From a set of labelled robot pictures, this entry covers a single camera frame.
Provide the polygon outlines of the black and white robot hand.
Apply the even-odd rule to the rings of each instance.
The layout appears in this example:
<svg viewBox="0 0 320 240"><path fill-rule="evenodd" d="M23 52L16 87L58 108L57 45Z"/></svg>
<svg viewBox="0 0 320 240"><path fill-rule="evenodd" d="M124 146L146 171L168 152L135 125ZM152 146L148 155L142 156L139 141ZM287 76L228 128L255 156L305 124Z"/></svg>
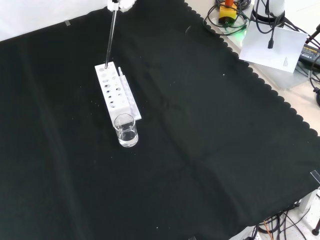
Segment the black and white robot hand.
<svg viewBox="0 0 320 240"><path fill-rule="evenodd" d="M136 0L107 0L106 3L109 11L121 11L125 13L134 6Z"/></svg>

